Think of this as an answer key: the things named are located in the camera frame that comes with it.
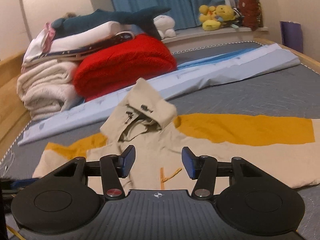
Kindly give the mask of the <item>yellow plush toy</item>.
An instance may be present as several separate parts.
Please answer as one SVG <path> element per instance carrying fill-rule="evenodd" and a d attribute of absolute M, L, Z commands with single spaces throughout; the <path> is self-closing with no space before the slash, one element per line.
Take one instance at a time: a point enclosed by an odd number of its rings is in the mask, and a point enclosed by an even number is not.
<path fill-rule="evenodd" d="M 235 11 L 228 5 L 218 5 L 217 7 L 201 5 L 199 13 L 199 21 L 202 23 L 204 31 L 215 31 L 236 20 Z"/>

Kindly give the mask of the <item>cream folded blanket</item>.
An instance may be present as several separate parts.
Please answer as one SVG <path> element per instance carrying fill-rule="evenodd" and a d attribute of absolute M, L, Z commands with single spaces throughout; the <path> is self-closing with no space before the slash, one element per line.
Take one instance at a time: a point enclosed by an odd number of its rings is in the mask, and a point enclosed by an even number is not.
<path fill-rule="evenodd" d="M 78 66 L 72 61 L 50 60 L 20 75 L 17 95 L 31 120 L 46 119 L 69 110 L 82 100 L 72 84 Z"/>

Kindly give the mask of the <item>dark red cushion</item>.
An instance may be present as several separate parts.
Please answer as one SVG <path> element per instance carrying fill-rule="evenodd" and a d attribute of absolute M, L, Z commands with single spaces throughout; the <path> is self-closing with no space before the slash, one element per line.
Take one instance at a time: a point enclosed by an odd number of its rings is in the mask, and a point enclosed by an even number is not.
<path fill-rule="evenodd" d="M 263 26 L 263 15 L 259 0 L 239 0 L 238 9 L 243 16 L 242 25 L 255 31 Z"/>

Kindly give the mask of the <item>beige and mustard jacket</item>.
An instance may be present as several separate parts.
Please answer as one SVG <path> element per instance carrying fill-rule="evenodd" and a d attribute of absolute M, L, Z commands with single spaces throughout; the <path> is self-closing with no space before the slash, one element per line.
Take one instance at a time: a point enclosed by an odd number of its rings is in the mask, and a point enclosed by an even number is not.
<path fill-rule="evenodd" d="M 194 187 L 183 168 L 185 146 L 195 155 L 229 162 L 242 157 L 289 187 L 319 183 L 319 120 L 240 114 L 178 115 L 147 81 L 139 79 L 101 126 L 99 133 L 70 146 L 48 143 L 33 176 L 41 178 L 69 160 L 97 161 L 136 149 L 130 189 Z"/>

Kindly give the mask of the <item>grey quilted mattress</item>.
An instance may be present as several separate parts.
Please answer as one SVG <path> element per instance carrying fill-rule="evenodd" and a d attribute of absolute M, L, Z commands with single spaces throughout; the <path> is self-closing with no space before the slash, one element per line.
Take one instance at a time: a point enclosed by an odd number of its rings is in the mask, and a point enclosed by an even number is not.
<path fill-rule="evenodd" d="M 310 63 L 236 83 L 208 87 L 170 101 L 178 114 L 229 113 L 246 115 L 296 116 L 319 118 L 319 72 Z M 9 149 L 1 161 L 1 176 L 30 178 L 48 142 L 60 145 L 98 133 L 102 122 L 18 146 L 24 125 L 9 141 Z"/>

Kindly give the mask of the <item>white folded pillow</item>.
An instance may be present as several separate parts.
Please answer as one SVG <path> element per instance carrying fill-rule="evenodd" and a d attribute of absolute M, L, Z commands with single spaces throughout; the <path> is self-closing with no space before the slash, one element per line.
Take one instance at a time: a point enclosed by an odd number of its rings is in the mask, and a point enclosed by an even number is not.
<path fill-rule="evenodd" d="M 53 40 L 49 46 L 48 51 L 44 51 L 44 33 L 41 31 L 37 38 L 33 39 L 25 52 L 22 66 L 25 68 L 38 64 L 40 60 L 35 60 L 35 57 L 40 56 L 42 53 L 52 53 L 65 50 L 78 49 L 87 45 L 92 45 L 97 42 L 111 38 L 112 36 L 122 31 L 131 31 L 131 25 L 123 25 L 115 21 L 106 22 L 93 29 L 89 29 L 83 33 L 76 35 L 66 36 Z"/>

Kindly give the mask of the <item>red knitted blanket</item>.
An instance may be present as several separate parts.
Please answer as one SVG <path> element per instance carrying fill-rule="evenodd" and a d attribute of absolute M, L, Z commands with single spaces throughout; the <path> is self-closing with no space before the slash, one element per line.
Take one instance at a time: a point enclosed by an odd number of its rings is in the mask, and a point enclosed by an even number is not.
<path fill-rule="evenodd" d="M 73 77 L 73 86 L 86 101 L 177 70 L 177 62 L 162 41 L 146 34 L 86 57 Z"/>

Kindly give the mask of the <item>light blue folded sheet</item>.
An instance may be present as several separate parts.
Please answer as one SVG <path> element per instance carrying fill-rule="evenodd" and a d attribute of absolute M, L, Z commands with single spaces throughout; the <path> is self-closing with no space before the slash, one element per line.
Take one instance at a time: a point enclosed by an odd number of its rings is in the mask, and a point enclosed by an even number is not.
<path fill-rule="evenodd" d="M 299 64 L 294 53 L 272 44 L 188 61 L 178 65 L 176 71 L 148 82 L 164 99 L 170 99 L 207 86 L 242 81 Z M 120 89 L 38 122 L 24 131 L 17 144 L 24 145 L 105 120 L 130 89 Z"/>

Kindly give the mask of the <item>blue shark plush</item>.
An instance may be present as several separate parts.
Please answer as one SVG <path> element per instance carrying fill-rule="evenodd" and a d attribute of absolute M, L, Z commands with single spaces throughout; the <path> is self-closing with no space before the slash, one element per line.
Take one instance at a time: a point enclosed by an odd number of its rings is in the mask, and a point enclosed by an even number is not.
<path fill-rule="evenodd" d="M 51 24 L 51 27 L 55 30 L 54 38 L 57 39 L 83 33 L 106 22 L 115 21 L 123 25 L 136 25 L 146 34 L 160 40 L 161 36 L 156 29 L 153 19 L 170 10 L 169 7 L 164 6 L 149 7 L 137 12 L 97 9 L 89 15 L 59 18 Z"/>

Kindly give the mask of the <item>white plush toy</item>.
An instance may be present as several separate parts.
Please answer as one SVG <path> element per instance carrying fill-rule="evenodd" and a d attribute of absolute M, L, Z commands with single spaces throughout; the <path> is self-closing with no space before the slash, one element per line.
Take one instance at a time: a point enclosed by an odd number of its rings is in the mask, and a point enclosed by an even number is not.
<path fill-rule="evenodd" d="M 159 15 L 153 19 L 153 22 L 162 40 L 176 36 L 175 21 L 172 17 Z"/>

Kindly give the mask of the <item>navy patterned folded cloth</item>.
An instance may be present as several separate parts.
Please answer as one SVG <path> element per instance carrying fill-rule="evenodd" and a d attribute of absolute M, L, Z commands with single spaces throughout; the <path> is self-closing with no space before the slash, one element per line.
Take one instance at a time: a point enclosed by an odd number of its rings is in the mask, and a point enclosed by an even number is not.
<path fill-rule="evenodd" d="M 131 41 L 135 39 L 135 35 L 131 31 L 122 31 L 106 40 L 97 42 L 92 45 L 87 45 L 78 49 L 58 51 L 52 53 L 42 53 L 40 56 L 35 57 L 35 60 L 48 61 L 52 59 L 66 59 L 67 61 L 80 61 L 87 56 L 106 48 Z"/>

